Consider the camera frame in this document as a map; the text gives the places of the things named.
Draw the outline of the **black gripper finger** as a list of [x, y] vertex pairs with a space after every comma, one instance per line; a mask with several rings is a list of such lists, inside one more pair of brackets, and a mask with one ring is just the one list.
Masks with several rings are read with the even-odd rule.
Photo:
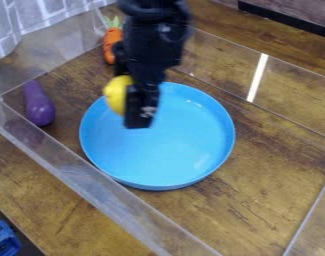
[[149, 128], [160, 105], [160, 88], [144, 90], [137, 84], [129, 85], [125, 97], [124, 125], [128, 129]]

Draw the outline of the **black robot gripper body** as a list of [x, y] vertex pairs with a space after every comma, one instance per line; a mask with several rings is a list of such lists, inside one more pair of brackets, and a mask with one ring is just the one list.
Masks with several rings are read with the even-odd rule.
[[113, 46], [120, 73], [128, 73], [137, 88], [156, 88], [166, 70], [181, 63], [190, 34], [190, 16], [173, 13], [158, 19], [128, 15], [124, 38]]

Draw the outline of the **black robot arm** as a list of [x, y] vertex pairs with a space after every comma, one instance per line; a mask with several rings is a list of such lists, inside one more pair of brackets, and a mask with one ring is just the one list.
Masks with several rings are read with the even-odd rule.
[[181, 63], [190, 36], [192, 13], [185, 0], [118, 0], [126, 15], [124, 38], [113, 46], [116, 74], [130, 75], [124, 124], [149, 128], [160, 105], [165, 72]]

